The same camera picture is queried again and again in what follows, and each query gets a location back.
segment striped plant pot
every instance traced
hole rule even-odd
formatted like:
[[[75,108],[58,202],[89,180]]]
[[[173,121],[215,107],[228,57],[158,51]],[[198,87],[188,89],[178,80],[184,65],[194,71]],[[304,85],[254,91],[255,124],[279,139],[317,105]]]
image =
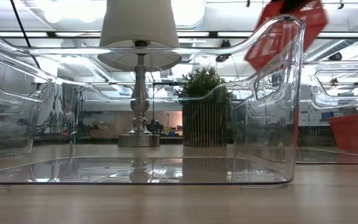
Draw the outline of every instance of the striped plant pot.
[[[185,146],[226,146],[227,105],[185,105],[182,118]]]

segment white lamp shade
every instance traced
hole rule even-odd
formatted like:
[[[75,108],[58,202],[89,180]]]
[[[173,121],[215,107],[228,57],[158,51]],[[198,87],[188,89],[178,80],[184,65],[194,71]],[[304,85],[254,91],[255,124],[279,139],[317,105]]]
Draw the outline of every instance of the white lamp shade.
[[[100,38],[101,47],[134,47],[135,41],[148,47],[178,47],[178,35],[170,0],[107,0]],[[133,71],[137,54],[102,54],[100,61],[111,67]],[[165,70],[180,62],[174,53],[146,54],[144,65],[149,72]]]

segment silver lamp base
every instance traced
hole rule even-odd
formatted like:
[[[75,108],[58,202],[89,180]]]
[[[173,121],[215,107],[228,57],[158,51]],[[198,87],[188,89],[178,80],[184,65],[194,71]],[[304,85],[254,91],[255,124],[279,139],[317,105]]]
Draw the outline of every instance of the silver lamp base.
[[[159,147],[160,135],[158,134],[120,134],[118,136],[119,147]]]

